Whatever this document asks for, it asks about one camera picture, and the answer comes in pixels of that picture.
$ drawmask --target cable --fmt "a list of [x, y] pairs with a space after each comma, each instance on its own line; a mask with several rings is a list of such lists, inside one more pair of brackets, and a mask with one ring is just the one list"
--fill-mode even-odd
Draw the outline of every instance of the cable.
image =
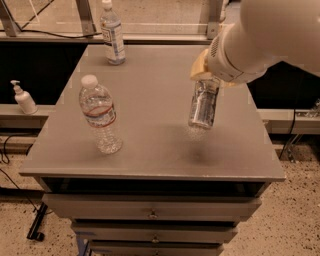
[[[22, 190], [11, 178], [10, 176], [0, 168], [0, 171], [12, 182], [13, 185], [15, 185], [15, 187], [19, 190]], [[32, 206], [34, 207], [34, 210], [33, 211], [37, 211], [38, 212], [38, 209], [37, 207], [35, 206], [35, 204], [31, 201], [31, 199], [27, 196], [27, 195], [24, 195], [24, 197], [29, 201], [30, 204], [32, 204]]]
[[94, 34], [83, 35], [83, 36], [64, 36], [64, 35], [60, 35], [60, 34], [56, 34], [56, 33], [51, 33], [51, 32], [41, 31], [41, 30], [33, 30], [33, 29], [23, 29], [23, 30], [21, 30], [21, 32], [42, 33], [42, 34], [47, 34], [50, 36], [69, 38], [69, 39], [88, 38], [88, 37], [92, 37], [92, 36], [102, 35], [102, 33], [94, 33]]
[[[293, 127], [294, 127], [295, 123], [296, 123], [296, 109], [293, 110], [293, 120], [292, 120], [291, 127], [290, 127], [290, 130], [289, 130], [289, 133], [288, 133], [288, 134], [292, 134]], [[286, 141], [286, 143], [283, 145], [282, 150], [281, 150], [281, 153], [280, 153], [280, 156], [279, 156], [279, 159], [281, 159], [282, 154], [283, 154], [284, 150], [286, 149], [289, 141], [290, 141], [290, 139], [288, 139], [288, 140]]]
[[[36, 134], [34, 134], [34, 133], [23, 133], [23, 134], [14, 134], [14, 135], [8, 136], [8, 138], [7, 138], [7, 139], [4, 141], [4, 143], [3, 143], [3, 151], [0, 149], [0, 154], [1, 154], [1, 161], [0, 161], [0, 163], [2, 162], [2, 163], [7, 164], [7, 165], [10, 164], [10, 159], [9, 159], [9, 157], [8, 157], [8, 155], [7, 155], [7, 150], [6, 150], [6, 145], [7, 145], [7, 142], [8, 142], [8, 140], [9, 140], [10, 138], [12, 138], [12, 137], [34, 136], [34, 135], [36, 135]], [[26, 155], [28, 155], [28, 153], [29, 153], [29, 151], [30, 151], [30, 149], [31, 149], [32, 146], [33, 146], [33, 144], [28, 147], [27, 152], [26, 152]]]
[[[296, 92], [296, 99], [295, 99], [295, 102], [294, 102], [294, 109], [293, 109], [293, 120], [292, 120], [292, 123], [291, 123], [291, 127], [290, 127], [290, 130], [289, 130], [289, 133], [288, 134], [292, 134], [292, 131], [293, 131], [293, 127], [296, 123], [296, 111], [297, 111], [297, 104], [298, 104], [298, 101], [299, 101], [299, 97], [300, 97], [300, 89], [301, 89], [301, 85], [302, 85], [302, 82], [303, 82], [303, 79], [304, 79], [304, 75], [305, 73], [303, 72], [302, 73], [302, 76], [300, 78], [300, 81], [299, 81], [299, 84], [298, 84], [298, 88], [297, 88], [297, 92]], [[286, 141], [286, 143], [283, 145], [282, 147], [282, 150], [281, 150], [281, 153], [280, 153], [280, 156], [279, 156], [279, 160], [281, 160], [281, 157], [286, 149], [286, 147], [288, 146], [290, 142], [290, 138]]]

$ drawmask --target table top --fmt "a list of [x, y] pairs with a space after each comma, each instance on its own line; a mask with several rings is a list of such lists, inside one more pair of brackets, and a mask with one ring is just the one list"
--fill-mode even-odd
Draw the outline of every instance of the table top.
[[[191, 65], [207, 46], [126, 45], [126, 62], [107, 63], [89, 45], [21, 167], [23, 176], [104, 179], [282, 181], [284, 172], [245, 84], [221, 88], [213, 128], [188, 127]], [[81, 113], [80, 79], [111, 92], [123, 146], [104, 155]]]

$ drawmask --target white bottle cap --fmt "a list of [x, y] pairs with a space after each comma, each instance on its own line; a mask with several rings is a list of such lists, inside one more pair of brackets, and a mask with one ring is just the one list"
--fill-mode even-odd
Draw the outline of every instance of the white bottle cap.
[[102, 8], [104, 9], [111, 9], [112, 8], [112, 1], [111, 0], [102, 0]]
[[98, 79], [94, 75], [86, 75], [82, 77], [81, 84], [86, 89], [93, 89], [98, 85]]

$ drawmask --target drawer handle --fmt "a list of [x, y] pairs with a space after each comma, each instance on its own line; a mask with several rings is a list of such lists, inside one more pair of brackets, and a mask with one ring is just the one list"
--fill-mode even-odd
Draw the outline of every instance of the drawer handle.
[[158, 219], [158, 215], [156, 214], [156, 212], [154, 210], [151, 211], [151, 213], [149, 214], [148, 217], [149, 217], [150, 220]]
[[159, 241], [157, 235], [154, 235], [154, 236], [153, 236], [153, 239], [151, 240], [151, 243], [153, 243], [153, 244], [158, 244], [159, 242], [160, 242], [160, 241]]

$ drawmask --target glass panel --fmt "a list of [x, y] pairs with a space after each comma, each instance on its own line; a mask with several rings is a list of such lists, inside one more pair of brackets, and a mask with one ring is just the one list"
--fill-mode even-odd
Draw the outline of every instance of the glass panel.
[[[82, 35], [76, 0], [5, 0], [14, 19], [27, 30]], [[89, 0], [100, 32], [101, 0]], [[205, 35], [209, 0], [113, 0], [125, 34]]]
[[81, 20], [79, 17], [76, 0], [42, 1], [47, 3], [50, 2], [50, 4], [38, 15], [39, 22], [30, 23], [25, 27], [25, 29], [41, 30], [51, 33], [82, 34]]
[[5, 0], [14, 20], [20, 27], [28, 23], [39, 23], [38, 15], [53, 0]]
[[[94, 22], [99, 28], [101, 0], [90, 0]], [[209, 0], [113, 0], [124, 33], [206, 34]]]

